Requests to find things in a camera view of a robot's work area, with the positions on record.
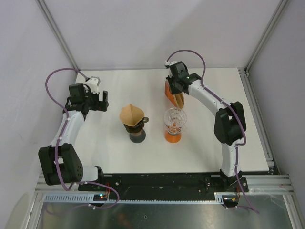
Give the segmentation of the clear plastic dripper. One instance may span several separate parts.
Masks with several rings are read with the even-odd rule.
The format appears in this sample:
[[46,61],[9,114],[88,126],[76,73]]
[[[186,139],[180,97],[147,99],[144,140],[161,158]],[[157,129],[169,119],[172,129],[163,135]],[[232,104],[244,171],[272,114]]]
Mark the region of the clear plastic dripper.
[[178,135],[186,128],[187,115],[184,110],[172,107],[164,113],[164,126],[171,135]]

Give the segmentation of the brown paper coffee filter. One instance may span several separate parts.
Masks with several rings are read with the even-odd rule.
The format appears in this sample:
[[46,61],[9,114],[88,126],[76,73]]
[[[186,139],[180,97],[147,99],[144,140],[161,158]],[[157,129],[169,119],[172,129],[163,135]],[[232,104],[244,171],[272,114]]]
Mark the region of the brown paper coffee filter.
[[132,104],[129,104],[121,109],[120,121],[127,126],[136,126],[143,118],[144,111]]

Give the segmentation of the olive green plastic dripper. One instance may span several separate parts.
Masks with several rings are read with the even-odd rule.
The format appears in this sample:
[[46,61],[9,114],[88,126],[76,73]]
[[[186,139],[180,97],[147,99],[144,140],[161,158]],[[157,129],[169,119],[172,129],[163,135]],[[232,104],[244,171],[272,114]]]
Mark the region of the olive green plastic dripper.
[[138,133],[144,128],[145,124],[149,121],[148,117],[141,119],[135,126],[124,125],[128,133]]

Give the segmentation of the glass beaker with orange contents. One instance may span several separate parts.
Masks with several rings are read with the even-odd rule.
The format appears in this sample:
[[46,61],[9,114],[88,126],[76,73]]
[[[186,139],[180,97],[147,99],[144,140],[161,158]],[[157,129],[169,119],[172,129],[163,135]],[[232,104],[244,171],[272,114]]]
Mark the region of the glass beaker with orange contents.
[[182,134],[182,128],[177,126],[169,126],[166,125],[166,131],[165,131],[165,139],[169,143],[178,143],[181,140]]

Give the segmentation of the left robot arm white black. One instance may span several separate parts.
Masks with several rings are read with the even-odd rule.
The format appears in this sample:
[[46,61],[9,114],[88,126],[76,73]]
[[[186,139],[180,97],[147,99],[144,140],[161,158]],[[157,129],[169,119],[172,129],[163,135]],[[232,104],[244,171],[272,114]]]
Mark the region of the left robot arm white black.
[[69,93],[55,138],[49,146],[39,149],[42,172],[49,186],[89,182],[90,187],[99,191],[105,186],[102,169],[84,166],[74,146],[89,111],[107,111],[108,92],[100,92],[97,78],[92,78],[70,85]]

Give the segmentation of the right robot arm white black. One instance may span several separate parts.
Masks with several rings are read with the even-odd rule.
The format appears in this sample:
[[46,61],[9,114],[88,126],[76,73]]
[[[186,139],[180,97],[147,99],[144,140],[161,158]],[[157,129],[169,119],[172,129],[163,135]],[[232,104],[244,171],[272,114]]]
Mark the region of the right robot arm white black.
[[172,94],[185,93],[200,101],[215,117],[214,135],[222,146],[220,187],[232,191],[242,176],[239,168],[238,149],[246,144],[244,108],[240,102],[229,103],[209,89],[203,76],[190,74],[180,62],[165,62],[169,70],[166,80]]

